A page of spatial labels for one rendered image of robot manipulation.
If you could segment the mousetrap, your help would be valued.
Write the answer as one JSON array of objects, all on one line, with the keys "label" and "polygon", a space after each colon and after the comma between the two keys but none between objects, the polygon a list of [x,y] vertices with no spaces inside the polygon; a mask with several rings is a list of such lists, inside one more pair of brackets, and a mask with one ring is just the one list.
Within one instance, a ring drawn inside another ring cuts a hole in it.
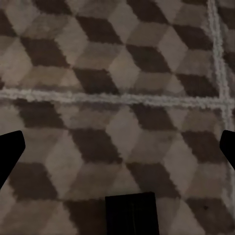
[{"label": "mousetrap", "polygon": [[154,192],[105,197],[107,235],[160,235]]}]

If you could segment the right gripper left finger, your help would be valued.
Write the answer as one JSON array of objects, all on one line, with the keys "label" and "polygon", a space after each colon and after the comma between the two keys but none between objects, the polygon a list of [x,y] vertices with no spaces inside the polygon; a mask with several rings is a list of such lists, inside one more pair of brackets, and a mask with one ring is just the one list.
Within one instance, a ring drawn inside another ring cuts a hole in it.
[{"label": "right gripper left finger", "polygon": [[0,136],[0,189],[24,150],[25,141],[21,130]]}]

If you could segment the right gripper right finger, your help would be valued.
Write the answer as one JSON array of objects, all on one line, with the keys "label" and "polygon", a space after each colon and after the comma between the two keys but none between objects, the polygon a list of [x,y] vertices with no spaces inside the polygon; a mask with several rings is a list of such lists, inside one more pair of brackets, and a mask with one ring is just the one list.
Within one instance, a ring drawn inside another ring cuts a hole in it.
[{"label": "right gripper right finger", "polygon": [[235,132],[224,130],[219,147],[235,170]]}]

